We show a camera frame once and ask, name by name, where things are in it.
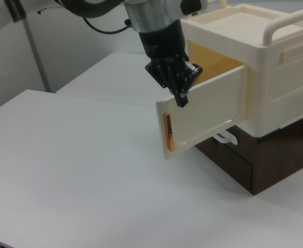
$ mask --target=white table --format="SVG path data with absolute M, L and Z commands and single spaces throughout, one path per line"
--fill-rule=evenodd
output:
M 112 53 L 57 94 L 154 107 L 171 94 L 145 70 L 149 62 L 145 54 Z
M 155 110 L 26 91 L 0 108 L 0 241 L 14 248 L 303 247 L 303 169 L 251 196 Z

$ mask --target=cream plastic cabinet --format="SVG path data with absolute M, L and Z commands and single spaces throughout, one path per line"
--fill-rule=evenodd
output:
M 182 25 L 204 72 L 184 108 L 156 104 L 166 158 L 234 125 L 262 137 L 303 118 L 303 10 L 238 5 Z

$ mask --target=dark wood base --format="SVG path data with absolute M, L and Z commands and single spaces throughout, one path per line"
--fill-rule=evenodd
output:
M 303 168 L 303 119 L 261 138 L 237 126 L 228 131 L 237 146 L 209 138 L 196 147 L 253 195 Z

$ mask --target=box handle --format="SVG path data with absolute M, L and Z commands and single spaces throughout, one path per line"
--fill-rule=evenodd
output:
M 303 21 L 303 10 L 272 20 L 264 30 L 263 46 L 266 47 L 272 44 L 272 37 L 278 29 L 295 24 L 300 21 Z

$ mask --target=open door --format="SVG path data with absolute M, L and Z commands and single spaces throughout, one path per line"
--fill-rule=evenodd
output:
M 194 86 L 188 104 L 178 107 L 174 97 L 156 103 L 165 158 L 246 119 L 248 69 L 246 65 Z

